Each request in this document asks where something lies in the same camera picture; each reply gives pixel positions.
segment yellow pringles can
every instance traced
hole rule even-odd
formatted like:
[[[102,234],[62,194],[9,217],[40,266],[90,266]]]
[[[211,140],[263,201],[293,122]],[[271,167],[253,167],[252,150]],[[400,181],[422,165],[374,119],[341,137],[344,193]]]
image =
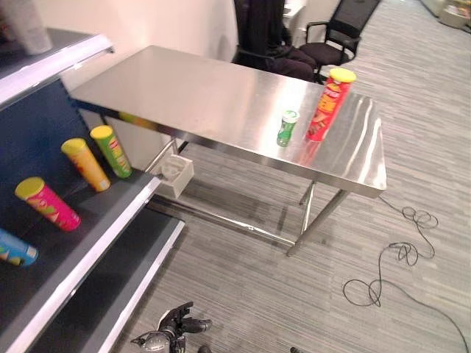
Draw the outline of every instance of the yellow pringles can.
[[[62,144],[60,150],[67,155],[82,177],[97,192],[104,191],[110,187],[110,180],[96,161],[83,138],[67,140]]]

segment green pringles can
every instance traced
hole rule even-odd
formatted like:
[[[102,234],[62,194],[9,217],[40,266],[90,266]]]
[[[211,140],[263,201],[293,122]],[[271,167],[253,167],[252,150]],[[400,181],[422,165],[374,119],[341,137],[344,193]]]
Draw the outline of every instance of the green pringles can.
[[[127,178],[131,175],[132,169],[130,162],[126,158],[121,144],[113,133],[113,128],[111,126],[97,126],[91,130],[90,136],[102,150],[106,160],[118,177]]]
[[[277,144],[282,147],[288,145],[291,133],[293,132],[294,125],[300,114],[295,110],[285,110],[281,118],[281,128],[278,131]]]

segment shelf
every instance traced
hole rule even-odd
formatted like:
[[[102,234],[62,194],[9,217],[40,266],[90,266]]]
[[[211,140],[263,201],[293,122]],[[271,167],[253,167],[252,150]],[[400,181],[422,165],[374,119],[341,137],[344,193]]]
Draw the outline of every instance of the shelf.
[[[110,351],[183,227],[176,218],[144,208],[31,353]]]
[[[43,219],[23,237],[38,249],[39,257],[24,268],[0,263],[0,352],[24,352],[29,347],[159,182],[134,170],[127,179],[112,180],[102,193],[86,186],[66,199],[82,219],[79,228],[63,232]]]
[[[111,42],[104,35],[61,29],[48,29],[48,33],[53,47],[42,54],[26,55],[17,42],[0,45],[0,108],[65,69],[112,50]]]

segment white bin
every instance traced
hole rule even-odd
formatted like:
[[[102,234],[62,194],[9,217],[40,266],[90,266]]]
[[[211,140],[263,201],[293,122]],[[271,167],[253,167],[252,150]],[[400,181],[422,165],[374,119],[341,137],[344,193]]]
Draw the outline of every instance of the white bin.
[[[160,177],[155,193],[170,199],[178,199],[194,175],[193,161],[176,154],[164,158],[151,171]]]

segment gray carpet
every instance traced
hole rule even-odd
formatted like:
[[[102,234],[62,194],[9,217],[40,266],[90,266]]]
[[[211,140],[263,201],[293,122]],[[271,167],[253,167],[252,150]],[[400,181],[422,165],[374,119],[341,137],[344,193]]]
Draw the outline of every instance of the gray carpet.
[[[441,25],[418,0],[383,0],[348,65],[354,89],[373,97],[383,120],[388,190],[398,207],[435,214],[426,231],[433,260],[413,268],[383,256],[383,276],[443,310],[471,342],[470,80],[471,37]],[[199,146],[183,153],[196,175],[182,199],[237,216],[287,238],[300,230],[297,205],[309,181]],[[334,189],[319,186],[313,214]],[[185,301],[213,328],[188,336],[188,352],[209,343],[218,352],[464,352],[453,325],[385,285],[382,307],[354,307],[342,296],[350,278],[378,275],[378,255],[393,241],[428,253],[414,225],[379,200],[350,195],[296,257],[283,248],[190,215],[167,262],[116,344],[138,352],[130,338]],[[354,299],[366,291],[352,292]]]

